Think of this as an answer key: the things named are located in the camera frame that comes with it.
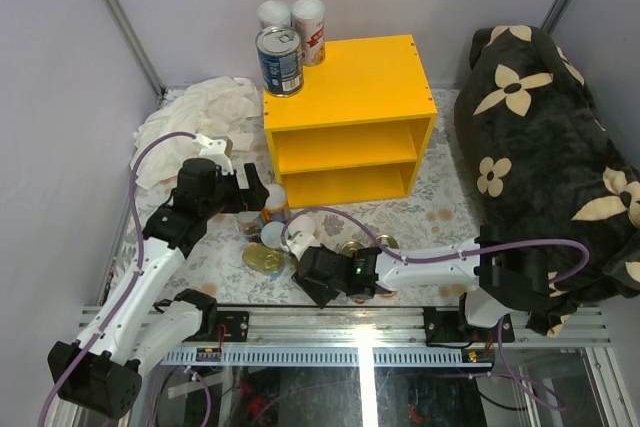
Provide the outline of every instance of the blue can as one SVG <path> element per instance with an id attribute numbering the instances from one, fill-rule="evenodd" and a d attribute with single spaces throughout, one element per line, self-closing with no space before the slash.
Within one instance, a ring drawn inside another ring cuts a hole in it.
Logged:
<path id="1" fill-rule="evenodd" d="M 302 43 L 291 27 L 272 25 L 260 31 L 256 47 L 264 89 L 276 97 L 289 97 L 302 89 Z"/>

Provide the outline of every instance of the dark floral blanket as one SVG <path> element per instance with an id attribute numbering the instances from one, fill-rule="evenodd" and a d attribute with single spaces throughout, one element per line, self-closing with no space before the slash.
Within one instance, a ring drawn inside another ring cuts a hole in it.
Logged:
<path id="1" fill-rule="evenodd" d="M 517 238 L 566 238 L 591 252 L 553 285 L 529 327 L 557 335 L 583 302 L 640 293 L 640 175 L 598 121 L 593 96 L 551 37 L 523 25 L 476 32 L 471 77 L 455 106 L 456 135 L 487 221 Z M 549 248 L 549 276 L 581 254 Z"/>

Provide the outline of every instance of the crumpled white towel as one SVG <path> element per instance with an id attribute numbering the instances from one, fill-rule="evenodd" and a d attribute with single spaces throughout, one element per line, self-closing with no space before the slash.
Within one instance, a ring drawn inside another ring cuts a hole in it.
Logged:
<path id="1" fill-rule="evenodd" d="M 240 132 L 242 122 L 262 114 L 260 96 L 249 79 L 219 77 L 189 87 L 182 97 L 151 114 L 134 134 L 138 150 L 131 167 L 151 142 L 170 132 L 185 131 L 207 137 L 227 136 L 234 150 L 248 151 L 253 134 Z M 157 145 L 138 169 L 137 183 L 149 189 L 174 177 L 182 163 L 197 157 L 199 148 L 187 137 Z"/>

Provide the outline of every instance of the gray patterned table surface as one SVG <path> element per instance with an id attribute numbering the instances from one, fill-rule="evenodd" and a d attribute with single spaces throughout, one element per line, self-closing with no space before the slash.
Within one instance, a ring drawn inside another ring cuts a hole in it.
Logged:
<path id="1" fill-rule="evenodd" d="M 182 90 L 167 94 L 165 103 L 177 98 Z M 475 179 L 471 179 L 458 149 L 453 128 L 453 104 L 458 94 L 453 90 L 434 90 L 438 118 L 413 192 L 405 199 L 340 205 L 338 208 L 364 221 L 374 232 L 389 234 L 401 248 L 426 248 L 450 244 L 477 235 L 481 220 Z M 234 152 L 234 165 L 254 162 L 264 184 L 275 181 L 262 119 L 246 123 L 245 131 L 254 131 L 250 152 Z M 175 178 L 145 191 L 138 189 L 137 208 L 144 225 L 151 213 L 164 202 Z M 362 232 L 334 214 L 311 214 L 316 221 L 316 235 L 333 250 L 349 240 L 370 245 Z M 133 221 L 130 219 L 114 264 L 111 285 L 118 282 L 136 251 Z M 232 215 L 218 215 L 209 221 L 207 234 L 196 245 L 185 264 L 170 279 L 160 298 L 173 298 L 186 287 L 214 295 L 218 302 L 237 304 L 312 305 L 313 302 L 291 280 L 292 271 L 272 279 L 244 265 L 241 255 L 246 240 L 237 229 Z M 411 287 L 392 298 L 375 298 L 367 305 L 423 306 L 454 305 L 464 286 Z M 355 305 L 341 295 L 333 304 Z"/>

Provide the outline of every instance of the yellow shelf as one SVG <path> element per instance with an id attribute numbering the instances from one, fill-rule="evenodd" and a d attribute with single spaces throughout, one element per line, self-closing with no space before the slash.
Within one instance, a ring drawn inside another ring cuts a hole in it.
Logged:
<path id="1" fill-rule="evenodd" d="M 409 195 L 401 164 L 285 174 L 283 186 L 295 207 L 395 199 Z"/>
<path id="2" fill-rule="evenodd" d="M 411 35 L 327 42 L 304 87 L 264 98 L 276 179 L 291 207 L 409 195 L 437 110 Z"/>
<path id="3" fill-rule="evenodd" d="M 407 121 L 274 132 L 280 174 L 415 162 Z"/>

